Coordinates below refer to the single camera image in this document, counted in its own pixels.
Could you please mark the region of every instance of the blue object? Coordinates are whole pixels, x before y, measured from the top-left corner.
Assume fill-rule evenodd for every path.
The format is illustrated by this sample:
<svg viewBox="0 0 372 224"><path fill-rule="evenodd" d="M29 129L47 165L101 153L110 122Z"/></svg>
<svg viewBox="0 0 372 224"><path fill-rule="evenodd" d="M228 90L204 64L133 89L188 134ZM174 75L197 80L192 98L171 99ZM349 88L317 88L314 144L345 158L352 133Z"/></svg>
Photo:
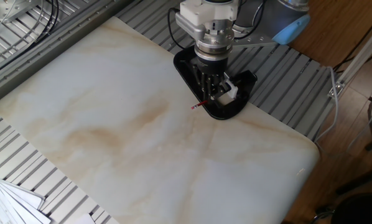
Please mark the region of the blue object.
<svg viewBox="0 0 372 224"><path fill-rule="evenodd" d="M298 35L305 29L310 21L310 15L306 14L301 18L297 19L286 28L281 30L276 34L272 40L276 41L279 44L286 45L289 42L293 41Z"/></svg>

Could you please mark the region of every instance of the paper stack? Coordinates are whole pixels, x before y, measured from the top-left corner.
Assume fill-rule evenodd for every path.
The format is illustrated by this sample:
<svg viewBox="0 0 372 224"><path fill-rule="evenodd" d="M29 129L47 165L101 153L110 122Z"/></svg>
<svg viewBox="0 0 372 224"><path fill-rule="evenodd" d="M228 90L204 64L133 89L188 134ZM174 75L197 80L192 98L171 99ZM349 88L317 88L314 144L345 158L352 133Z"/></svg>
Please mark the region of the paper stack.
<svg viewBox="0 0 372 224"><path fill-rule="evenodd" d="M49 224L40 212L44 197L0 180L0 224Z"/></svg>

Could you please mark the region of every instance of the marble surface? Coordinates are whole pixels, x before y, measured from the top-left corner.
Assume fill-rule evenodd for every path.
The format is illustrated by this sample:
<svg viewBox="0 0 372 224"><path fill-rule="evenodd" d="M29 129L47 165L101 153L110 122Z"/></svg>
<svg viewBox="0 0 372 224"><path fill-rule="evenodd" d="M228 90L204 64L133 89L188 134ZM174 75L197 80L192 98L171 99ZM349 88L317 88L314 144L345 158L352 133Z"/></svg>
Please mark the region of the marble surface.
<svg viewBox="0 0 372 224"><path fill-rule="evenodd" d="M121 224L279 224L319 153L248 106L217 121L173 55L112 18L0 101L0 115Z"/></svg>

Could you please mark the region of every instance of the wooden floor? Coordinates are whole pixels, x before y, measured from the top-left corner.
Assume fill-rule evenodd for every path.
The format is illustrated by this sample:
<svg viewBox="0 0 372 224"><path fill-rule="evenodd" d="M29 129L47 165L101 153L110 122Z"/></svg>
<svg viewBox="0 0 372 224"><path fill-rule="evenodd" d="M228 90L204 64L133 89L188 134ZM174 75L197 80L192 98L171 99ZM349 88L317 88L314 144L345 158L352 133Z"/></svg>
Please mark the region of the wooden floor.
<svg viewBox="0 0 372 224"><path fill-rule="evenodd" d="M325 66L340 63L372 25L372 0L310 0L306 30L291 46Z"/></svg>
<svg viewBox="0 0 372 224"><path fill-rule="evenodd" d="M367 110L370 96L372 96L372 61L362 67L342 95L337 126L319 141L324 150L331 154L346 151L349 143L368 123ZM332 111L328 116L323 129L332 124L334 113ZM371 182L342 197L335 195L337 187L372 169L372 152L363 149L371 141L370 131L366 129L349 152L336 156L321 153L321 160L300 191L285 223L309 223L315 216L315 209L320 206L338 204L346 197L360 192L372 192ZM330 220L321 220L317 223L330 223Z"/></svg>

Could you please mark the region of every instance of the black cable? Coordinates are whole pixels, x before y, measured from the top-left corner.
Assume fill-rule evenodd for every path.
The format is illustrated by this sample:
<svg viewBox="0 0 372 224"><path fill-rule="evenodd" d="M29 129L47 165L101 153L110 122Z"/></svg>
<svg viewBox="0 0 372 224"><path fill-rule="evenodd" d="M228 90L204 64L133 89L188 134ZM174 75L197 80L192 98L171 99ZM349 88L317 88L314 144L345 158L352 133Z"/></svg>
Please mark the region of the black cable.
<svg viewBox="0 0 372 224"><path fill-rule="evenodd" d="M352 61L353 59L355 59L355 57L349 58L348 60L344 61L344 63L350 62L350 61ZM371 60L372 60L372 56L369 57L365 63L367 63L367 62L369 62L369 61L371 61ZM338 71L337 74L339 74L339 73L343 73L344 71L345 71L345 70Z"/></svg>
<svg viewBox="0 0 372 224"><path fill-rule="evenodd" d="M174 13L177 13L177 12L180 12L180 10L179 9L176 9L176 8L170 8L169 10L168 10L168 15L167 15L167 22L168 22L168 30L169 30L169 35L171 36L171 39L172 39L172 41L174 41L174 43L176 44L176 45L178 45L178 47L180 47L182 50L185 50L185 48L184 47L182 47L176 40L175 40L175 38L174 38L174 35L172 35L172 29L171 29L171 22L170 22L170 14L171 14L171 12L174 12Z"/></svg>
<svg viewBox="0 0 372 224"><path fill-rule="evenodd" d="M50 2L51 2L51 5L52 5L52 10L50 11L49 20L48 20L45 28L43 29L43 31L41 32L41 34L38 36L37 40L35 40L34 43L39 42L40 40L42 40L43 38L45 38L47 36L47 34L49 33L49 31L50 31L49 25L52 22L53 14L55 13L55 4L53 3L53 0L51 0Z"/></svg>
<svg viewBox="0 0 372 224"><path fill-rule="evenodd" d="M264 8L265 8L265 2L266 2L266 0L262 0L262 5L261 5L261 7L257 10L257 14L261 11L261 13L260 13L260 15L259 15L259 19L258 19L258 21L257 21L257 23L256 23L256 25L255 24L253 24L253 29L251 30L251 31L249 31L246 35L244 35L244 36L242 36L242 37L235 37L235 40L241 40L241 39L244 39L244 38L246 38L246 37L248 37L249 35L251 35L255 30L256 30L256 28L259 26L259 24L261 23L261 20L262 20L262 16L263 16L263 12L264 12Z"/></svg>
<svg viewBox="0 0 372 224"><path fill-rule="evenodd" d="M56 0L56 15L55 15L55 21L53 22L53 25L51 26L51 28L49 29L49 34L52 33L52 30L55 28L56 24L57 24L57 18L59 17L59 0Z"/></svg>
<svg viewBox="0 0 372 224"><path fill-rule="evenodd" d="M370 32L372 31L372 26L368 29L368 31L365 33L365 35L360 39L360 41L355 45L355 47L349 52L349 54L345 57L345 59L342 60L341 63L339 63L338 65L336 65L334 67L334 71L337 71L341 65L343 65L344 63L347 63L351 60L353 60L353 58L349 58L353 53L354 51L360 46L360 44L366 39L366 37L368 36L368 34L370 34Z"/></svg>

